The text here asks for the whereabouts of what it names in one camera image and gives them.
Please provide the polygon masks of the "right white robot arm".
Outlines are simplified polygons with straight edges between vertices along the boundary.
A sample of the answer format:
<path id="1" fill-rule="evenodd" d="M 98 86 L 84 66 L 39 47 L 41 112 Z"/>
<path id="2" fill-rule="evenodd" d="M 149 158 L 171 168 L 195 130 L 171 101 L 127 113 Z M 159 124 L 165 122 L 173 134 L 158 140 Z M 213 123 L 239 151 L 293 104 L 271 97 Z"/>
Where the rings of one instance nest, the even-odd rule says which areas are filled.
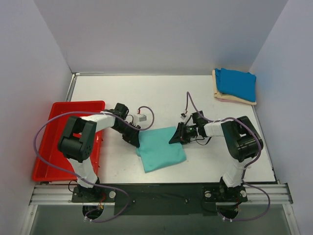
<path id="1" fill-rule="evenodd" d="M 187 144 L 198 136 L 203 138 L 223 137 L 231 156 L 228 169 L 221 178 L 218 194 L 223 200 L 230 200 L 236 189 L 243 185 L 244 175 L 249 164 L 258 158 L 264 147 L 263 141 L 247 116 L 226 118 L 209 122 L 202 111 L 191 115 L 193 125 L 180 122 L 169 144 Z"/>

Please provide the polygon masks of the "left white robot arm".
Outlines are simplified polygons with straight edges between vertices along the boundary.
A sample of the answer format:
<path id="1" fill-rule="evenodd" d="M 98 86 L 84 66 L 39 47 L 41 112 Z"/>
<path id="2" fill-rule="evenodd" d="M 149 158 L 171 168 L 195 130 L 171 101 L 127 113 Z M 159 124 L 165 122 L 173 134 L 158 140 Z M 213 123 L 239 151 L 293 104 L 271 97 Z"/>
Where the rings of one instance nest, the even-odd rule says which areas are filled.
<path id="1" fill-rule="evenodd" d="M 139 147 L 139 120 L 126 122 L 129 109 L 121 103 L 115 108 L 85 117 L 70 116 L 59 139 L 58 150 L 71 164 L 77 174 L 79 193 L 90 202 L 99 199 L 101 190 L 91 164 L 90 156 L 96 133 L 112 128 L 122 135 L 122 139 L 134 147 Z"/>

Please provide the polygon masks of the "teal t shirt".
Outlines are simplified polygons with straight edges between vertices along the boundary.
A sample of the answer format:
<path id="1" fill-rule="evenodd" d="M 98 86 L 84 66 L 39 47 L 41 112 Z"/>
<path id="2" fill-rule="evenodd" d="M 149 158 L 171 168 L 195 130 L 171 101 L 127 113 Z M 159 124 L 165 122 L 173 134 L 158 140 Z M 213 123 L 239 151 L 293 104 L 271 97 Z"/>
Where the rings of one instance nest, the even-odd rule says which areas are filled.
<path id="1" fill-rule="evenodd" d="M 145 173 L 186 161 L 186 154 L 180 143 L 170 144 L 176 128 L 166 127 L 139 133 L 139 148 L 136 154 L 141 158 Z"/>

